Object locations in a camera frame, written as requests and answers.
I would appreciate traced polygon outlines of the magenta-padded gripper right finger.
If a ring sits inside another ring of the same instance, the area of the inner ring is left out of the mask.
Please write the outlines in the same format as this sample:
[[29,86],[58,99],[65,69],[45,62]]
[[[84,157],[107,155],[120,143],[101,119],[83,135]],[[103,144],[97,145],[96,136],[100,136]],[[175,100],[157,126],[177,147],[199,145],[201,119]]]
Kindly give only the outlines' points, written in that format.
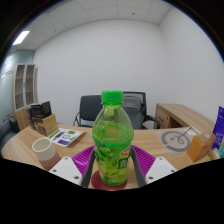
[[154,157],[134,145],[131,146],[131,158],[139,187],[155,182],[177,171],[164,157]]

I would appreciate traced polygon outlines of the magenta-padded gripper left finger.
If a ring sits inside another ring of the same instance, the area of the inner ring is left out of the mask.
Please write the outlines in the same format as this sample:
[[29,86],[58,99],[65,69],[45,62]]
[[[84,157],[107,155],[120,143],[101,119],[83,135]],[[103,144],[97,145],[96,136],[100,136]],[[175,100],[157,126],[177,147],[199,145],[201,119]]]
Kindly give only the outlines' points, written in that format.
[[50,173],[87,188],[91,179],[94,160],[94,147],[91,146],[73,157],[63,157],[50,169]]

